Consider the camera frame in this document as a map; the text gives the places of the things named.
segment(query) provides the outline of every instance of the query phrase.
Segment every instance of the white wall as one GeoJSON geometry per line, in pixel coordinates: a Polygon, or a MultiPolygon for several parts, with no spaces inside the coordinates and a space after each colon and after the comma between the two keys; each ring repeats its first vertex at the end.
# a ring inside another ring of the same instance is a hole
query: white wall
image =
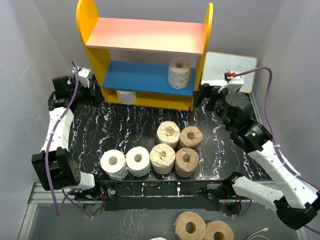
{"type": "MultiPolygon", "coordinates": [[[[33,0],[69,64],[89,66],[76,28],[78,0],[33,0]]],[[[101,17],[203,23],[214,3],[209,51],[255,56],[285,0],[95,0],[101,17]]],[[[172,54],[110,51],[118,61],[168,64],[172,54]]],[[[195,63],[195,57],[189,57],[195,63]]]]}
{"type": "MultiPolygon", "coordinates": [[[[273,71],[270,118],[281,150],[302,176],[318,186],[319,13],[318,0],[286,1],[257,54],[259,65],[273,71]]],[[[267,71],[258,73],[253,86],[262,115],[268,77],[267,71]]],[[[310,226],[320,230],[320,217],[310,226]]],[[[310,239],[319,235],[310,233],[310,239]]]]}
{"type": "Polygon", "coordinates": [[[47,134],[51,78],[70,70],[32,0],[2,0],[0,23],[0,239],[16,240],[38,181],[31,157],[47,134]]]}

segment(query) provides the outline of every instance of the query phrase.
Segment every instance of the cable tie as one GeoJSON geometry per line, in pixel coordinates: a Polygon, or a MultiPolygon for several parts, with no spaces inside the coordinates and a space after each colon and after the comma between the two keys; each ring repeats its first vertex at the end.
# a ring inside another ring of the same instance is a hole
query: cable tie
{"type": "Polygon", "coordinates": [[[280,165],[280,166],[278,166],[278,167],[276,167],[275,169],[272,169],[271,171],[269,171],[268,173],[273,173],[273,172],[275,172],[275,171],[278,171],[279,169],[281,169],[284,165],[286,165],[287,163],[289,163],[289,161],[286,159],[286,160],[284,160],[284,162],[280,165]]]}
{"type": "Polygon", "coordinates": [[[288,183],[290,183],[292,180],[294,180],[295,178],[297,178],[298,176],[301,176],[301,174],[300,174],[299,172],[297,172],[297,174],[294,175],[290,180],[284,181],[284,182],[279,182],[279,183],[277,183],[277,184],[288,184],[288,183]]]}

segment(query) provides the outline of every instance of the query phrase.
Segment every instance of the wrapped toilet paper roll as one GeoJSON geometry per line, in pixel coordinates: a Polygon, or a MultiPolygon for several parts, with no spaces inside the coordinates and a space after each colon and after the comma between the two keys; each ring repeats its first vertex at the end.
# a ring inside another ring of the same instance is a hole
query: wrapped toilet paper roll
{"type": "Polygon", "coordinates": [[[231,227],[223,221],[212,221],[207,223],[204,240],[214,239],[215,234],[219,240],[235,240],[234,232],[231,227]]]}
{"type": "Polygon", "coordinates": [[[174,168],[175,151],[167,144],[161,143],[152,148],[150,160],[153,170],[161,175],[168,174],[174,168]]]}
{"type": "Polygon", "coordinates": [[[206,223],[202,217],[195,212],[185,211],[176,219],[174,232],[180,240],[202,240],[206,234],[206,223]],[[191,232],[186,230],[187,224],[191,225],[191,232]]]}
{"type": "Polygon", "coordinates": [[[187,126],[180,133],[178,148],[190,148],[197,151],[203,139],[204,135],[196,126],[187,126]]]}
{"type": "Polygon", "coordinates": [[[135,91],[116,90],[116,95],[118,96],[119,101],[125,105],[132,105],[137,98],[135,91]]]}
{"type": "Polygon", "coordinates": [[[164,121],[156,131],[156,139],[159,144],[167,144],[173,149],[177,146],[180,129],[173,121],[164,121]]]}
{"type": "Polygon", "coordinates": [[[149,152],[142,146],[137,146],[128,151],[125,161],[129,172],[136,177],[142,177],[151,169],[149,152]]]}
{"type": "Polygon", "coordinates": [[[190,79],[191,63],[183,57],[175,57],[169,64],[168,83],[175,89],[185,88],[190,79]]]}
{"type": "Polygon", "coordinates": [[[199,155],[195,150],[187,147],[181,148],[175,154],[174,168],[176,174],[183,178],[190,177],[197,169],[199,160],[199,155]]]}
{"type": "Polygon", "coordinates": [[[124,179],[129,172],[125,155],[118,150],[106,151],[100,159],[100,165],[114,180],[124,179]]]}

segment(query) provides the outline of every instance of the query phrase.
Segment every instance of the whiteboard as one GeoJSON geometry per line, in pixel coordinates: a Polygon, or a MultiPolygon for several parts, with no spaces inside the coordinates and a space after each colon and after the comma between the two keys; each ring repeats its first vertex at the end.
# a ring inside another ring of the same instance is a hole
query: whiteboard
{"type": "MultiPolygon", "coordinates": [[[[201,85],[224,86],[227,84],[225,81],[225,73],[229,71],[245,72],[256,67],[256,57],[208,51],[205,55],[201,85]]],[[[251,93],[254,79],[254,72],[245,75],[244,84],[239,91],[242,93],[251,93]]]]}

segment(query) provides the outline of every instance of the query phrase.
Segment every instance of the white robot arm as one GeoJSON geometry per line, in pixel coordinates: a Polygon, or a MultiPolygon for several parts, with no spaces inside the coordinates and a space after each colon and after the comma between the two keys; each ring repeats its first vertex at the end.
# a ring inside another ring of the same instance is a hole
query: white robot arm
{"type": "Polygon", "coordinates": [[[249,72],[253,70],[226,73],[223,86],[203,84],[193,93],[194,107],[198,107],[203,98],[210,98],[206,110],[218,114],[225,129],[231,132],[230,138],[234,143],[265,169],[279,190],[257,184],[234,172],[217,191],[229,197],[238,195],[252,199],[274,211],[288,227],[297,230],[317,215],[320,210],[320,192],[304,182],[300,173],[279,151],[280,159],[272,135],[261,123],[251,118],[251,102],[246,95],[237,92],[244,83],[243,75],[249,72]]]}
{"type": "Polygon", "coordinates": [[[32,165],[39,177],[43,188],[50,190],[45,166],[45,151],[49,144],[50,136],[54,131],[49,150],[48,161],[52,185],[55,190],[59,189],[81,189],[86,191],[95,188],[95,178],[91,173],[80,171],[77,162],[69,153],[69,133],[74,120],[73,110],[77,104],[93,105],[98,107],[103,100],[99,87],[90,87],[90,79],[93,74],[90,69],[78,69],[79,86],[76,89],[75,76],[61,76],[54,78],[55,91],[48,100],[50,122],[44,145],[38,154],[32,156],[32,165]],[[71,108],[66,111],[72,95],[76,92],[71,108]]]}

